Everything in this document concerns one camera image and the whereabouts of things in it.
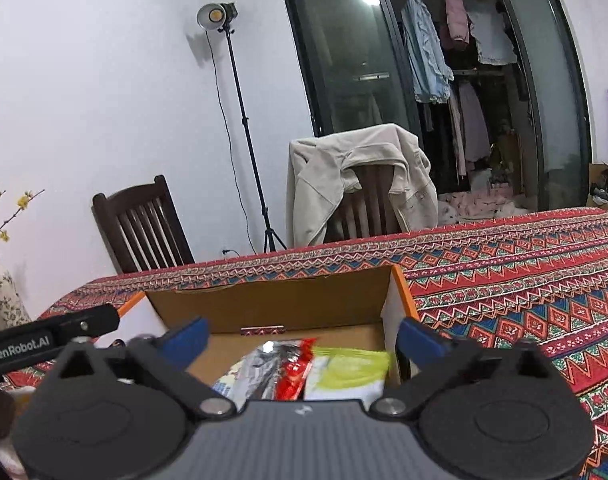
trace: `beige jacket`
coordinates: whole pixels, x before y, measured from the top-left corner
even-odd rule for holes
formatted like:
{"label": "beige jacket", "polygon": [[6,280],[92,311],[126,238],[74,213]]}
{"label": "beige jacket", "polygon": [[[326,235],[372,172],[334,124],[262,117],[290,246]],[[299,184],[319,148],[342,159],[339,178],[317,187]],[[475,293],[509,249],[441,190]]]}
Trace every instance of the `beige jacket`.
{"label": "beige jacket", "polygon": [[431,164],[420,150],[417,136],[396,124],[293,140],[289,163],[287,215],[295,247],[323,243],[326,222],[344,193],[361,189],[353,166],[394,166],[388,198],[403,231],[437,225]]}

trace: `chair backrest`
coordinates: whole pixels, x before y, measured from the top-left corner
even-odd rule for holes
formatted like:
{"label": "chair backrest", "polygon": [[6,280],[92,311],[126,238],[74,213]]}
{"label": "chair backrest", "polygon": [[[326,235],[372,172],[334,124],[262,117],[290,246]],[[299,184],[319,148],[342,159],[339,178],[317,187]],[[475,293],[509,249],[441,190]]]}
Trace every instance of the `chair backrest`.
{"label": "chair backrest", "polygon": [[352,168],[361,191],[346,193],[326,224],[324,242],[400,233],[399,222],[388,199],[393,167],[384,164]]}
{"label": "chair backrest", "polygon": [[164,175],[108,198],[98,193],[93,210],[122,272],[194,263]]}

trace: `red patterned tablecloth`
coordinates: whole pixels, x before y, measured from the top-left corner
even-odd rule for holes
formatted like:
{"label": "red patterned tablecloth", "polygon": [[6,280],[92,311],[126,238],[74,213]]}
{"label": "red patterned tablecloth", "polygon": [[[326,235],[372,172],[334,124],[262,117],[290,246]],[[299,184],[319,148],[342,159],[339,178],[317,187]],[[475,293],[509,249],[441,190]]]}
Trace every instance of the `red patterned tablecloth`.
{"label": "red patterned tablecloth", "polygon": [[[608,480],[608,213],[575,208],[102,278],[44,316],[136,291],[285,280],[399,264],[421,320],[501,348],[537,340],[595,424],[586,480]],[[48,364],[2,387],[37,384]]]}

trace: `studio light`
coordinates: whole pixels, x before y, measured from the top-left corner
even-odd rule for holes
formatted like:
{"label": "studio light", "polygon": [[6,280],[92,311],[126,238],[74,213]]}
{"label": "studio light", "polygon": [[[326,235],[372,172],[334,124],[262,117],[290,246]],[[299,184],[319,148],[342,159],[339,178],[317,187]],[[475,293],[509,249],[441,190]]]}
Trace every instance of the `studio light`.
{"label": "studio light", "polygon": [[231,34],[234,30],[230,28],[230,22],[237,17],[237,9],[234,3],[230,4],[206,4],[197,12],[197,23],[200,27],[207,31],[217,30],[218,32],[224,32],[226,34],[226,42],[228,43],[228,52],[230,53],[230,63],[233,67],[233,77],[235,78],[235,87],[237,88],[237,98],[239,99],[239,108],[242,112],[242,124],[244,124],[244,132],[246,134],[246,143],[248,144],[248,152],[251,155],[251,163],[253,165],[253,172],[255,173],[255,184],[257,184],[257,192],[260,196],[261,203],[261,215],[264,218],[264,225],[266,227],[264,231],[264,252],[267,250],[275,250],[275,240],[286,249],[286,245],[281,241],[277,233],[271,227],[271,222],[268,218],[268,208],[264,200],[263,192],[261,190],[260,174],[257,170],[257,162],[255,161],[255,152],[253,151],[253,143],[251,141],[251,134],[248,130],[248,117],[246,117],[246,111],[244,110],[244,100],[242,99],[242,89],[239,86],[239,77],[237,76],[237,66],[235,65],[235,56],[233,55],[233,44],[230,41]]}

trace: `hanging clothes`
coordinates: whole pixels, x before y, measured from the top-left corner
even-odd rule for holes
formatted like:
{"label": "hanging clothes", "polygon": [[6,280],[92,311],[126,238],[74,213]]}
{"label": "hanging clothes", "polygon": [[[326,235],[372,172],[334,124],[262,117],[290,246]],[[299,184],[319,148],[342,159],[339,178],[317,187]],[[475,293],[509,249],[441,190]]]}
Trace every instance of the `hanging clothes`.
{"label": "hanging clothes", "polygon": [[424,114],[424,130],[426,132],[432,132],[435,127],[433,126],[433,114],[431,114],[431,105],[424,103],[421,105]]}
{"label": "hanging clothes", "polygon": [[459,103],[464,120],[464,136],[466,137],[466,160],[475,162],[480,158],[490,156],[490,140],[482,105],[468,81],[459,84]]}
{"label": "hanging clothes", "polygon": [[453,124],[453,147],[455,148],[455,163],[458,176],[466,176],[466,155],[464,154],[464,136],[459,100],[455,88],[450,89],[449,99],[450,121]]}
{"label": "hanging clothes", "polygon": [[517,62],[512,41],[504,31],[504,21],[495,0],[465,0],[470,33],[477,43],[479,61],[489,65]]}
{"label": "hanging clothes", "polygon": [[439,41],[443,50],[453,50],[455,48],[455,42],[450,37],[449,24],[446,17],[444,17],[442,22],[439,22]]}
{"label": "hanging clothes", "polygon": [[420,105],[430,107],[433,130],[427,133],[426,117],[420,113],[423,151],[431,162],[430,177],[437,193],[452,193],[468,189],[468,179],[458,175],[456,151],[453,149],[454,132],[447,104]]}
{"label": "hanging clothes", "polygon": [[433,18],[422,0],[408,0],[402,9],[408,58],[413,69],[415,99],[420,103],[446,103],[453,71],[444,61]]}
{"label": "hanging clothes", "polygon": [[463,0],[446,0],[446,21],[453,47],[465,49],[470,43],[470,33]]}

